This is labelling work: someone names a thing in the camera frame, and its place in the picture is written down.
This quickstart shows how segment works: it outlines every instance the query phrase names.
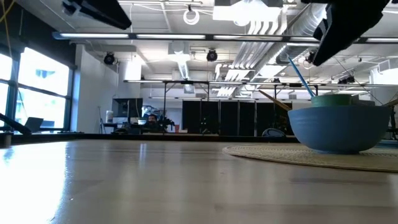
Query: blue stick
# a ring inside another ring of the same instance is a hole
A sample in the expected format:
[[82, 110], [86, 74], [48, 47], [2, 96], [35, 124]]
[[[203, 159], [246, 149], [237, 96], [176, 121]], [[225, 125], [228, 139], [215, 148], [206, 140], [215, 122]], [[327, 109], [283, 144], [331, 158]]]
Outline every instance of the blue stick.
[[310, 89], [310, 87], [307, 85], [307, 83], [305, 82], [303, 76], [301, 75], [300, 71], [297, 69], [296, 65], [293, 63], [292, 59], [290, 57], [288, 57], [290, 63], [293, 66], [293, 69], [296, 71], [298, 77], [301, 79], [301, 82], [304, 84], [305, 88], [307, 89], [308, 93], [311, 95], [311, 97], [314, 97], [315, 94], [313, 93], [313, 91]]

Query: wooden table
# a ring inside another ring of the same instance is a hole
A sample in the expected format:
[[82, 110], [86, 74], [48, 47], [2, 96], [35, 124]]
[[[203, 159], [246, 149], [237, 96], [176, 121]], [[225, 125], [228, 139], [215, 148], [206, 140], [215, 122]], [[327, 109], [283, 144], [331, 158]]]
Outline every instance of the wooden table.
[[0, 223], [396, 223], [398, 175], [223, 154], [231, 143], [0, 149]]

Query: blue bowl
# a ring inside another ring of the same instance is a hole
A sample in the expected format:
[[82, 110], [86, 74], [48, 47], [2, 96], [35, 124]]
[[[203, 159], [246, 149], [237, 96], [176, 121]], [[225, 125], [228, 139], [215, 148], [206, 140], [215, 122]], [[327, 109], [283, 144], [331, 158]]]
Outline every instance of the blue bowl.
[[322, 106], [289, 111], [296, 138], [327, 154], [357, 154], [374, 147], [386, 133], [386, 106]]

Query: black curtain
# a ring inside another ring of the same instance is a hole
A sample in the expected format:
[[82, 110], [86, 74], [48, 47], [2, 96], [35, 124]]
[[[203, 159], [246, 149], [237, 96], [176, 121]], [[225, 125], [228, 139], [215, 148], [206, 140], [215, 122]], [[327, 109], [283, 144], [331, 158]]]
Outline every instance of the black curtain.
[[200, 101], [182, 101], [182, 129], [190, 134], [200, 133]]
[[278, 128], [285, 134], [292, 134], [286, 110], [277, 105], [274, 109], [273, 103], [257, 103], [257, 135], [261, 136], [267, 128]]
[[238, 135], [238, 102], [221, 102], [220, 135]]
[[239, 102], [239, 136], [254, 136], [254, 103]]
[[202, 101], [201, 103], [201, 131], [207, 129], [211, 134], [218, 134], [218, 102]]

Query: woven placemat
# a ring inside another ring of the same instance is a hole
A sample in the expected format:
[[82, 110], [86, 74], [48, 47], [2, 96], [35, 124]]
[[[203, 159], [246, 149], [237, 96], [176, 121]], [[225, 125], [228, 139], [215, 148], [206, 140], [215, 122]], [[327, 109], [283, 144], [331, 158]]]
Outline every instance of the woven placemat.
[[357, 155], [319, 154], [301, 144], [230, 146], [224, 153], [272, 162], [340, 169], [398, 172], [398, 149], [373, 148]]

